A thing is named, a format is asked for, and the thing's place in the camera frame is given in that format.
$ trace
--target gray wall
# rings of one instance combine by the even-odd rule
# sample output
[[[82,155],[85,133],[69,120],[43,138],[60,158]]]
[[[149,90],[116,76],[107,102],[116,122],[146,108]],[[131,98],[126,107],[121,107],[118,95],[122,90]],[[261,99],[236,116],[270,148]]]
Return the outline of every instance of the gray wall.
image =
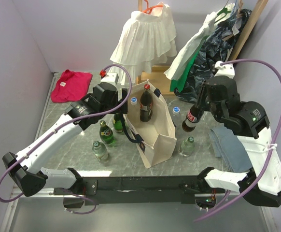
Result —
[[[245,0],[246,4],[254,2]],[[281,73],[281,0],[268,1],[240,57],[262,59]],[[281,86],[275,74],[260,64],[245,63],[236,67],[236,81],[242,100],[257,101],[265,107],[274,132],[281,110]],[[281,159],[281,131],[277,142]],[[272,209],[272,212],[281,231],[281,207]]]
[[[110,64],[123,25],[131,12],[138,9],[138,0],[13,1],[53,72],[101,70]],[[159,3],[158,0],[149,2],[150,6]],[[179,51],[198,32],[206,14],[224,7],[226,0],[166,0],[164,3],[172,9]]]
[[[11,0],[0,0],[0,176],[2,156],[32,143],[41,117],[50,70]],[[12,181],[0,189],[9,198]],[[0,224],[7,204],[0,203]]]

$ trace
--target table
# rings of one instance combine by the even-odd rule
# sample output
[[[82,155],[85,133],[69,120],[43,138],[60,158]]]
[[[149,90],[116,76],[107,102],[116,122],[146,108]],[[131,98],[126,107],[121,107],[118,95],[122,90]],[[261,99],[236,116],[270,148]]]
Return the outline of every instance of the table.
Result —
[[[90,84],[89,92],[92,87],[100,81],[99,72],[91,72],[93,79]],[[52,88],[61,76],[55,74]],[[181,109],[181,118],[184,120],[191,104],[179,100],[175,96],[165,96],[169,111],[175,106]],[[45,113],[42,119],[42,125],[39,130],[39,136],[47,131],[63,114],[64,110],[70,105],[67,103],[46,102]],[[113,115],[106,115],[103,120],[112,129]],[[44,165],[50,169],[66,169],[72,167],[77,171],[90,171],[95,176],[173,176],[173,175],[198,175],[206,167],[214,167],[221,171],[227,171],[227,166],[222,158],[216,158],[211,145],[208,132],[211,128],[219,126],[212,115],[205,112],[202,120],[197,124],[196,129],[191,133],[184,132],[181,128],[176,131],[177,144],[172,158],[153,166],[149,169],[144,167],[136,145],[131,143],[126,136],[114,132],[116,142],[112,145],[106,145],[110,154],[110,160],[107,164],[101,164],[95,158],[92,152],[93,141],[100,141],[99,127],[97,123],[91,125],[84,133],[81,133],[62,146]],[[195,151],[187,158],[179,155],[179,147],[182,140],[188,136],[195,139]]]

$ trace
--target green bottle cap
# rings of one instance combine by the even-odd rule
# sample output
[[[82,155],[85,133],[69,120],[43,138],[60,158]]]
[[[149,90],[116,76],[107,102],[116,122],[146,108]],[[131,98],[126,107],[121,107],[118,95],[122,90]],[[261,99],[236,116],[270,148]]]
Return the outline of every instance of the green bottle cap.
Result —
[[[93,142],[93,146],[94,146],[94,147],[100,146],[100,142],[99,142],[99,141],[94,141],[94,142]]]
[[[101,121],[100,121],[100,126],[101,126],[101,127],[105,127],[105,126],[106,126],[106,122],[105,122],[104,120],[101,120]]]
[[[188,141],[191,142],[191,143],[193,143],[193,142],[194,142],[194,138],[193,138],[192,136],[190,136],[190,137],[188,138]]]

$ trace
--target folded blue cloth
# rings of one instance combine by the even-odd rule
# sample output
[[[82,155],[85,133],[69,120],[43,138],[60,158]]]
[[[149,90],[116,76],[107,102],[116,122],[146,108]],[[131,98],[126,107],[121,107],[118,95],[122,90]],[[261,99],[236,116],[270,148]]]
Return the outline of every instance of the folded blue cloth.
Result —
[[[249,156],[239,139],[228,128],[221,126],[208,133],[216,157],[222,157],[232,172],[242,173],[252,168]]]

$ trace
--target clothing rack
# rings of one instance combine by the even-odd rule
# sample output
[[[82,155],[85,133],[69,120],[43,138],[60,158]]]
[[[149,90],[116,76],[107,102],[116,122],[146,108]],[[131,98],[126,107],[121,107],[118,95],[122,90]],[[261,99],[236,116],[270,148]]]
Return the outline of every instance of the clothing rack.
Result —
[[[244,44],[246,43],[251,31],[253,30],[257,20],[259,19],[261,13],[263,12],[268,0],[258,0],[255,4],[254,9],[246,23],[245,27],[243,28],[241,35],[236,42],[232,53],[228,60],[235,60],[237,59],[238,55],[240,54]],[[138,10],[143,11],[142,5],[144,0],[138,0]],[[165,95],[174,95],[173,92],[169,91],[170,87],[170,80],[166,78],[164,72],[169,69],[169,65],[154,65],[152,67],[151,73],[143,72],[140,76],[138,76],[136,82],[137,84],[146,81],[149,79],[150,83],[152,83],[156,88],[158,88],[161,93]]]

